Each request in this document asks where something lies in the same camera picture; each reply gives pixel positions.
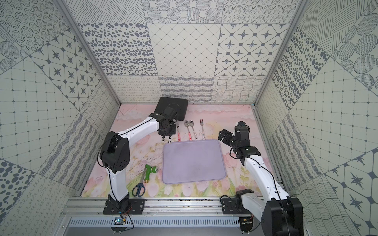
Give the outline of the pink handle spoon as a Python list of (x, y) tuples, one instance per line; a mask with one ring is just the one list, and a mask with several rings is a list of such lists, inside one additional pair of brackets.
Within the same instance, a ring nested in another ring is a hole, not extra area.
[(185, 127), (187, 128), (189, 140), (192, 141), (192, 140), (193, 140), (193, 139), (192, 139), (192, 135), (191, 135), (191, 132), (190, 132), (190, 130), (189, 130), (189, 126), (190, 126), (190, 125), (189, 125), (189, 121), (185, 120), (184, 125), (185, 125)]

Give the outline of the pink handle fork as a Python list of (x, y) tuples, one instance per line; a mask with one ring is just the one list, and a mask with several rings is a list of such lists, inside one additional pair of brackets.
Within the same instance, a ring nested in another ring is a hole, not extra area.
[(180, 142), (181, 141), (181, 135), (180, 135), (180, 131), (179, 131), (179, 125), (176, 126), (176, 131), (177, 131), (178, 142)]

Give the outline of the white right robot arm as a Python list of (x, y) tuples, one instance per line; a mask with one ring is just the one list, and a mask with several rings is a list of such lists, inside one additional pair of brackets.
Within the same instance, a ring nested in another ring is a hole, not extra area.
[(274, 175), (267, 169), (259, 150), (251, 145), (250, 128), (240, 121), (234, 132), (223, 129), (218, 134), (218, 140), (230, 147), (229, 155), (240, 160), (257, 183), (262, 198), (252, 190), (243, 189), (236, 192), (234, 198), (225, 200), (224, 214), (247, 214), (252, 218), (240, 223), (240, 230), (250, 233), (256, 230), (254, 221), (259, 221), (266, 236), (302, 236), (304, 235), (303, 206), (298, 198), (290, 195), (278, 184)]

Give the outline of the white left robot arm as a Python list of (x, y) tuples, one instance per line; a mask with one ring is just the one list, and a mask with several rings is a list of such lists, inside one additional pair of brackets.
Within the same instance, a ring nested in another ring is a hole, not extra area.
[(108, 172), (110, 181), (109, 202), (120, 212), (129, 205), (125, 170), (131, 160), (130, 148), (144, 137), (157, 132), (166, 137), (175, 134), (177, 111), (166, 107), (161, 113), (153, 112), (141, 123), (120, 133), (109, 132), (98, 153), (98, 162)]

